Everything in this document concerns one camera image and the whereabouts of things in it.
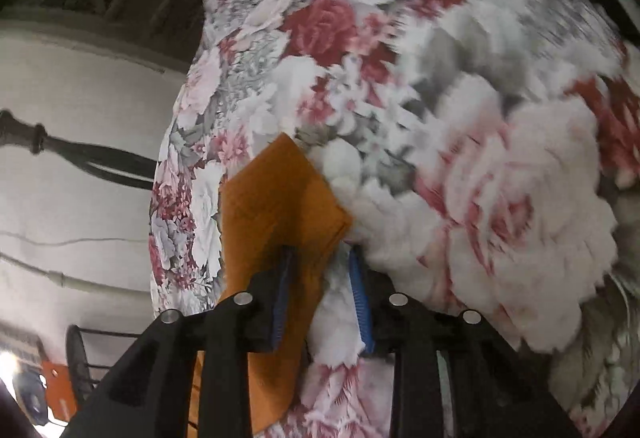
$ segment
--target white wall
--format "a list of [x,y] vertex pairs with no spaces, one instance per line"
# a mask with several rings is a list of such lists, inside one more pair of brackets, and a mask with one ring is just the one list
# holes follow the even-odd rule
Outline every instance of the white wall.
[[[0,109],[51,135],[156,158],[184,76],[127,60],[72,50],[15,30],[0,29]],[[0,231],[31,240],[128,238],[35,247],[0,236],[0,249],[41,269],[108,285],[147,290],[149,192],[83,173],[61,158],[0,147]],[[0,261],[0,319],[36,332],[47,354],[65,361],[69,324],[142,331],[150,299],[131,300],[62,289]],[[90,360],[118,351],[88,347]]]

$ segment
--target metal screw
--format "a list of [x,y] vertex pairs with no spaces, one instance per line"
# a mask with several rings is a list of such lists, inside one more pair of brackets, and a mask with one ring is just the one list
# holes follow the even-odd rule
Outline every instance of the metal screw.
[[251,303],[254,300],[254,296],[248,292],[239,292],[234,296],[234,303],[239,306]]
[[389,303],[393,306],[404,306],[409,300],[403,293],[393,293],[389,296]]
[[180,319],[180,310],[165,310],[160,314],[160,320],[164,324],[172,324],[175,323],[178,319]]
[[482,320],[482,316],[475,310],[467,310],[462,314],[462,319],[467,324],[478,324]]

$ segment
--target orange cloth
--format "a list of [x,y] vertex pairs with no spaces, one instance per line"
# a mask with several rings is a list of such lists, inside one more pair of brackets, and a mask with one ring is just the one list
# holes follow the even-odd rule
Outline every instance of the orange cloth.
[[198,425],[198,412],[200,410],[200,383],[202,379],[202,367],[204,365],[204,353],[198,352],[196,364],[193,368],[193,382],[191,383],[191,399],[189,401],[189,422],[187,425],[187,438],[198,438],[198,431],[192,425]]
[[279,349],[249,355],[251,420],[257,433],[278,421],[293,401],[306,333],[322,297],[322,273],[351,218],[286,135],[222,186],[220,196],[223,299],[272,266],[283,245],[295,247],[298,260]]

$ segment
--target floral fabric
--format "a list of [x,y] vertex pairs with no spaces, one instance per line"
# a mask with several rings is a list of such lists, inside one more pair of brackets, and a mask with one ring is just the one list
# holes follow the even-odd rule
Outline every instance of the floral fabric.
[[[152,196],[156,311],[215,306],[220,183],[284,132],[372,268],[433,309],[482,312],[599,436],[639,378],[635,47],[587,0],[204,4]],[[388,436],[392,367],[358,358],[343,258],[300,400],[265,436]]]

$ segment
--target railing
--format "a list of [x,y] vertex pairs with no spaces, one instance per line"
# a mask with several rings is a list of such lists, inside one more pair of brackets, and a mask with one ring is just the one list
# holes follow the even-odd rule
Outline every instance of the railing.
[[16,119],[9,110],[0,111],[0,147],[17,145],[33,155],[51,151],[78,169],[103,180],[150,190],[156,161],[104,145],[68,142],[51,137],[41,124],[31,126]]

